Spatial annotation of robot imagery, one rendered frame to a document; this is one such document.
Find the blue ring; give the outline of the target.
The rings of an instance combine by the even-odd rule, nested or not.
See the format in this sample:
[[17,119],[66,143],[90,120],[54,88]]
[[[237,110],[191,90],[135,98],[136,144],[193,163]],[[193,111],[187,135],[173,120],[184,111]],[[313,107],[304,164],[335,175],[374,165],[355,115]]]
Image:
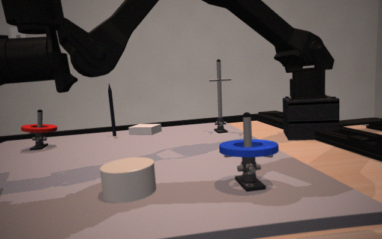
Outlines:
[[244,140],[223,142],[219,145],[219,152],[233,157],[264,157],[279,151],[277,142],[252,139],[252,147],[244,147]]

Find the grey post with black foot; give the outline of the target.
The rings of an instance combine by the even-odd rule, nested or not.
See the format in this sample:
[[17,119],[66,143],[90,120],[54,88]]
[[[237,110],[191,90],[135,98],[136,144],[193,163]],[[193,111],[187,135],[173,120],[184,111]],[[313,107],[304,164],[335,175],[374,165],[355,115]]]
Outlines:
[[[243,114],[243,137],[244,147],[252,147],[252,123],[249,112]],[[242,157],[240,165],[237,166],[237,170],[238,172],[243,171],[243,175],[235,176],[235,180],[245,191],[251,192],[266,189],[266,186],[256,178],[256,170],[261,170],[261,165],[256,163],[255,157]]]

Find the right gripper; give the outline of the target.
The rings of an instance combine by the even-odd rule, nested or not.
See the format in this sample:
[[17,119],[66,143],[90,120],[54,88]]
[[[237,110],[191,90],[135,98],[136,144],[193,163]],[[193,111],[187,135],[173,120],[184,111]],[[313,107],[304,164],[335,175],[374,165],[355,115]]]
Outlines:
[[8,39],[0,39],[0,84],[21,83],[13,76],[7,62],[5,48]]

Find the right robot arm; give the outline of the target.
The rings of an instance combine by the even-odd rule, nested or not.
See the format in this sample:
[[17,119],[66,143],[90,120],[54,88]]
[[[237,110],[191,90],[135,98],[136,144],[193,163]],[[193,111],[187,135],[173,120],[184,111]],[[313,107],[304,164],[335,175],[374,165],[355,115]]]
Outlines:
[[[64,18],[61,0],[1,0],[6,22],[17,26],[19,33],[46,34],[8,39],[5,51],[9,68],[19,82],[55,80],[57,92],[68,92],[78,79],[70,73],[60,43],[78,73],[86,77],[106,75],[115,68],[132,32],[158,1],[125,0],[111,17],[86,32]],[[325,70],[333,68],[334,59],[319,36],[293,28],[262,0],[202,1],[228,9],[275,46],[274,59],[286,73],[293,73],[291,98],[327,98]],[[310,65],[314,67],[303,68]]]

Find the red ring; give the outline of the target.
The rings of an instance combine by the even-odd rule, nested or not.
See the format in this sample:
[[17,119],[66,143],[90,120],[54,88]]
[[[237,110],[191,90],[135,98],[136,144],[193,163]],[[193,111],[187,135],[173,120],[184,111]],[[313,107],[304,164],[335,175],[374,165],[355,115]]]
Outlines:
[[45,132],[54,132],[57,131],[57,126],[50,124],[43,124],[44,128],[35,128],[37,124],[30,124],[21,126],[21,131],[30,132],[30,133],[45,133]]

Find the grey cylinder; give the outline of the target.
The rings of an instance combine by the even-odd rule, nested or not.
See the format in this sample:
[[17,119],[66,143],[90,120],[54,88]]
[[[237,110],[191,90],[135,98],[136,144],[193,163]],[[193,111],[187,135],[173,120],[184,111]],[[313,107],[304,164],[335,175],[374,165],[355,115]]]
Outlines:
[[114,160],[100,167],[103,199],[125,203],[138,201],[156,191],[154,160],[131,157]]

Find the grey post with crossbar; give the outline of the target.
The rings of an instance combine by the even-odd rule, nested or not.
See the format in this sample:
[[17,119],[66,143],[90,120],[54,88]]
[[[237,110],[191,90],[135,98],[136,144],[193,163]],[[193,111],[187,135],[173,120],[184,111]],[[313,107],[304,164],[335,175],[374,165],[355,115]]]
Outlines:
[[217,79],[210,79],[209,81],[217,81],[217,99],[218,99],[218,117],[215,125],[217,126],[217,129],[214,129],[214,131],[218,133],[227,133],[228,131],[224,129],[224,122],[223,116],[222,116],[222,86],[221,81],[224,80],[231,80],[231,79],[221,79],[221,64],[220,60],[217,60]]

